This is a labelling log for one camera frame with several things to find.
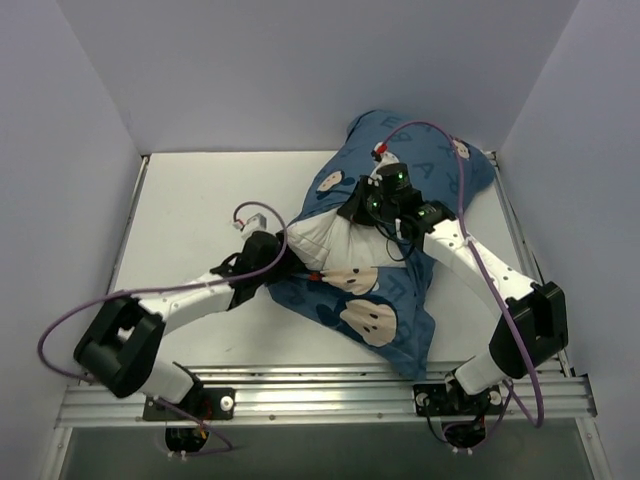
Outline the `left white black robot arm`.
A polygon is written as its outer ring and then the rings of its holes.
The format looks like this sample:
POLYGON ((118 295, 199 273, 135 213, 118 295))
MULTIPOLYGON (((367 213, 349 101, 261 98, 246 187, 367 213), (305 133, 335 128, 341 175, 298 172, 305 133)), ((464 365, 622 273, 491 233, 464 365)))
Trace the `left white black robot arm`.
POLYGON ((282 232, 256 231, 240 252, 177 289, 106 300, 76 345, 74 360, 115 397, 143 393, 164 400, 177 418, 190 419, 204 401, 202 383, 184 366, 159 357, 163 337, 232 310, 260 287, 304 270, 282 232))

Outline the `blue cartoon print pillowcase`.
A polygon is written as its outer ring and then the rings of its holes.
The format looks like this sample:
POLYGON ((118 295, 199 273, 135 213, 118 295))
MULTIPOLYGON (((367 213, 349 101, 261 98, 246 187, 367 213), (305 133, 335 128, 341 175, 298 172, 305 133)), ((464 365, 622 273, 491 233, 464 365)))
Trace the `blue cartoon print pillowcase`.
POLYGON ((371 151, 386 142, 407 165, 425 200, 451 211, 468 206, 494 180, 480 149, 453 135, 388 110, 370 110, 347 128, 344 145, 311 182, 300 213, 287 229, 300 272, 269 286, 271 299, 364 346, 409 380, 421 381, 435 332, 425 309, 435 262, 391 232, 358 225, 339 208, 363 176, 378 168, 371 151))

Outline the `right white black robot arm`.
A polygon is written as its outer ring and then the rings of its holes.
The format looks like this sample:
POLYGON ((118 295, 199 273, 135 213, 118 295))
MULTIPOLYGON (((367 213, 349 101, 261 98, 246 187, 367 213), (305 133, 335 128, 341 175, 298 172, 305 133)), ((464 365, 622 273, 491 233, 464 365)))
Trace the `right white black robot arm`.
POLYGON ((361 176, 339 213, 391 230, 452 271, 497 317, 487 349, 455 369, 443 390, 453 411, 469 411, 481 392, 531 374, 567 346, 563 290, 519 273, 475 240, 460 215, 442 202, 424 200, 406 164, 387 164, 372 177, 361 176))

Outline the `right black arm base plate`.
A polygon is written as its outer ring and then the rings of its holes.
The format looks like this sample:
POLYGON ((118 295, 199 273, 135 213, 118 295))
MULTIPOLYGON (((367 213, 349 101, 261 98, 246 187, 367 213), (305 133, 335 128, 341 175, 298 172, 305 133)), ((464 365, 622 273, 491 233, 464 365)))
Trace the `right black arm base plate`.
POLYGON ((415 412, 420 417, 476 417, 497 415, 504 406, 498 386, 468 395, 444 381, 412 386, 415 412))

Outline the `white pillow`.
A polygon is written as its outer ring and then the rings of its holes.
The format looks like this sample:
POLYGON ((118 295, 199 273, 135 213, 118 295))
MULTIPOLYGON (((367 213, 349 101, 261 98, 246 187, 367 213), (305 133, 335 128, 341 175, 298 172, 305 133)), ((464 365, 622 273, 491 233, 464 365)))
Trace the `white pillow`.
POLYGON ((295 220, 287 227, 287 242, 308 270, 345 270, 350 267, 404 268, 401 253, 375 227, 353 224, 329 210, 295 220))

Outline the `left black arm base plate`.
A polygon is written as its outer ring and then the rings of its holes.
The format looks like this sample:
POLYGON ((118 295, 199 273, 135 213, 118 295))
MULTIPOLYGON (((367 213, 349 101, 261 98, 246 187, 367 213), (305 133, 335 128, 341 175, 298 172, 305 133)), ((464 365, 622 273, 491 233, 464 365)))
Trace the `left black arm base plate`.
POLYGON ((177 405, 169 407, 145 399, 144 421, 179 421, 192 418, 202 421, 226 421, 234 416, 236 390, 230 387, 198 387, 177 405))

